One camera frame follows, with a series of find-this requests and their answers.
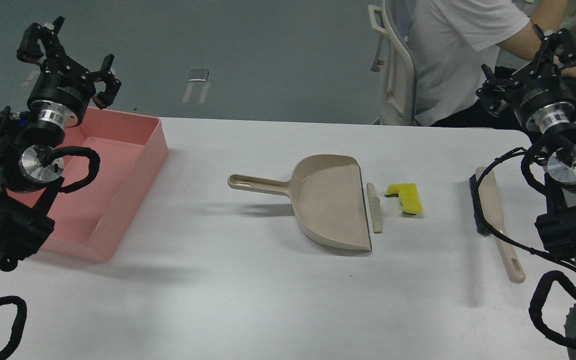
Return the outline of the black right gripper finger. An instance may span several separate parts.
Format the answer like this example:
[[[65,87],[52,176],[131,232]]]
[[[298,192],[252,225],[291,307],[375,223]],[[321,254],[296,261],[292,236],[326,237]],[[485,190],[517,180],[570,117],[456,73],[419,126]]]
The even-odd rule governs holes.
[[[509,106],[507,93],[519,88],[519,80],[514,78],[503,79],[496,77],[494,71],[487,65],[480,66],[485,80],[475,92],[478,102],[483,109],[493,117],[499,118]]]
[[[563,71],[576,68],[576,40],[569,30],[546,33],[539,25],[532,26],[541,41],[531,61],[531,79],[561,78]]]

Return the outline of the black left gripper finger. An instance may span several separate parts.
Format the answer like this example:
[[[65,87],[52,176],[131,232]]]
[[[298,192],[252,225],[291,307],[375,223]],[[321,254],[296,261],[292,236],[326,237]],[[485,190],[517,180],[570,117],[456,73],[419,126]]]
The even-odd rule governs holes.
[[[66,19],[58,16],[51,27],[32,23],[25,32],[16,50],[16,59],[36,65],[42,71],[66,71],[67,55],[58,34]]]
[[[91,100],[98,109],[107,109],[110,105],[114,104],[119,90],[121,89],[121,80],[115,77],[112,71],[112,64],[114,64],[115,56],[108,54],[103,59],[102,65],[97,71],[90,71],[87,73],[87,83],[91,85]],[[96,84],[104,84],[102,91],[96,90]]]

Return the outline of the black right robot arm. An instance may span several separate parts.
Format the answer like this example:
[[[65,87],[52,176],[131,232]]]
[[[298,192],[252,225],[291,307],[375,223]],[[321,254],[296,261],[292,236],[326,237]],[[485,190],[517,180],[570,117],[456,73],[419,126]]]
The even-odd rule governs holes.
[[[521,129],[539,137],[529,148],[512,149],[471,176],[474,219],[480,234],[496,237],[503,255],[517,247],[576,273],[576,95],[562,78],[563,69],[576,67],[576,41],[565,28],[551,33],[537,25],[532,29],[541,41],[534,59],[506,79],[483,64],[486,79],[476,94],[492,116],[509,107]],[[493,219],[492,192],[483,183],[496,166],[514,157],[521,157],[528,186],[546,200],[546,213],[534,223],[542,251],[510,239]],[[547,340],[565,347],[569,359],[576,360],[576,284],[562,271],[545,273],[528,314]]]

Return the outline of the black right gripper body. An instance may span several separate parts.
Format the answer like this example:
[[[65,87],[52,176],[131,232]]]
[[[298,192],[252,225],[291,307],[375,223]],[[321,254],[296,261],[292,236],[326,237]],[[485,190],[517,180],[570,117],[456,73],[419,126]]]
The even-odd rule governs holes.
[[[509,80],[507,102],[526,133],[546,133],[576,121],[576,80],[557,74],[530,77],[516,71]]]

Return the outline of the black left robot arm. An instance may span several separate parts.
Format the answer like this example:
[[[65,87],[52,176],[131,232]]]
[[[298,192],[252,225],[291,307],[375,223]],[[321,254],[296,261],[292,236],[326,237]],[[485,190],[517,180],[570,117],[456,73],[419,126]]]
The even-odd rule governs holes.
[[[106,109],[121,81],[108,54],[97,71],[69,57],[58,39],[60,16],[50,27],[32,23],[23,33],[16,57],[39,67],[27,111],[0,111],[0,272],[11,272],[35,255],[55,229],[49,212],[58,194],[90,185],[101,166],[99,154],[85,146],[63,146],[66,129],[79,126],[91,102]],[[0,297],[16,315],[10,337],[0,350],[7,360],[18,348],[28,308],[19,296]]]

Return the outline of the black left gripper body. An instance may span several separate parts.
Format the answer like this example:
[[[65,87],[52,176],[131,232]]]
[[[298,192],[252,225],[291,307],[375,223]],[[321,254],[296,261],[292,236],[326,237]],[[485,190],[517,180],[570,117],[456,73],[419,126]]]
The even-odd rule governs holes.
[[[70,110],[73,120],[82,123],[96,87],[87,80],[89,69],[66,55],[46,59],[27,101],[30,111],[38,112],[46,103],[60,104]]]

